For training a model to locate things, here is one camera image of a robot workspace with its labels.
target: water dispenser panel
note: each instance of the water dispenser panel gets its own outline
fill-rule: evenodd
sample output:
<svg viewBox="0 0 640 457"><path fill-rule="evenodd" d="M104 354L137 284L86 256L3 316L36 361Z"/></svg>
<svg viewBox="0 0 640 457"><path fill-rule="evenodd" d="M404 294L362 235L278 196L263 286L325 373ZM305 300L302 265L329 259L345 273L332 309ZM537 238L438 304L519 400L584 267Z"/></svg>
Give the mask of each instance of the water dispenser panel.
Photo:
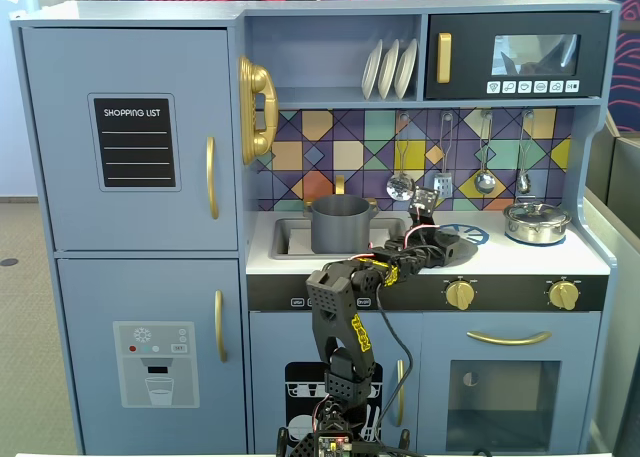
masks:
<svg viewBox="0 0 640 457"><path fill-rule="evenodd" d="M123 407L200 406L193 322L114 322Z"/></svg>

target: microwave window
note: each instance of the microwave window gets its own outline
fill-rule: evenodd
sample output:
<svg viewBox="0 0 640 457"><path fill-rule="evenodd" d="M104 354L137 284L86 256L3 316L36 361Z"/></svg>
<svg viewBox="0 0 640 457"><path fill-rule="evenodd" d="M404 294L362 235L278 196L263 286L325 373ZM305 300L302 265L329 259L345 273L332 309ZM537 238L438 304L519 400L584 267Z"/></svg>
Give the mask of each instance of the microwave window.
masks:
<svg viewBox="0 0 640 457"><path fill-rule="evenodd" d="M575 75L579 36L497 35L491 75Z"/></svg>

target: sink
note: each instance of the sink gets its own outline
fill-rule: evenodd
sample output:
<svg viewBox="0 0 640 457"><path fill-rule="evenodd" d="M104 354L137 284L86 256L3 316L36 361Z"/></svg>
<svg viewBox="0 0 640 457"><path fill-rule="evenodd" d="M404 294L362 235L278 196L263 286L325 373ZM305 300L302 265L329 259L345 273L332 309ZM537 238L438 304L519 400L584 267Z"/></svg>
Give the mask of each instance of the sink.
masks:
<svg viewBox="0 0 640 457"><path fill-rule="evenodd" d="M389 238L403 236L406 227L402 219L375 218L371 220L374 246L382 246ZM311 250L311 221L308 219L279 219L275 224L270 257L272 259L322 259L349 254L314 254Z"/></svg>

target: oven window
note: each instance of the oven window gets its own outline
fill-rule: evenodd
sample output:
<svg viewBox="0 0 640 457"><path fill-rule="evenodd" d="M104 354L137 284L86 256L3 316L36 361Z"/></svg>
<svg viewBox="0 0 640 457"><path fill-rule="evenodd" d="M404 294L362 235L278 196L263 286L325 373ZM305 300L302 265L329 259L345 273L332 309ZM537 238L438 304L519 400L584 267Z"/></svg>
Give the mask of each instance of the oven window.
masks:
<svg viewBox="0 0 640 457"><path fill-rule="evenodd" d="M447 451L549 449L560 362L456 360L450 379Z"/></svg>
<svg viewBox="0 0 640 457"><path fill-rule="evenodd" d="M579 36L496 35L491 75L575 75Z"/></svg>

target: pot lid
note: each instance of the pot lid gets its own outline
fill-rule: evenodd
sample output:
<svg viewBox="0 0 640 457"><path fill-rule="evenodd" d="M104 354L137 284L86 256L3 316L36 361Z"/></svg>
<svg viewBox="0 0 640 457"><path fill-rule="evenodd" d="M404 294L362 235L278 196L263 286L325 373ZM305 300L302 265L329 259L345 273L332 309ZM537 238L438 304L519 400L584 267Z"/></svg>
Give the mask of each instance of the pot lid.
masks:
<svg viewBox="0 0 640 457"><path fill-rule="evenodd" d="M563 225L571 221L571 216L565 210L532 202L511 204L504 209L504 215L509 220L526 225Z"/></svg>

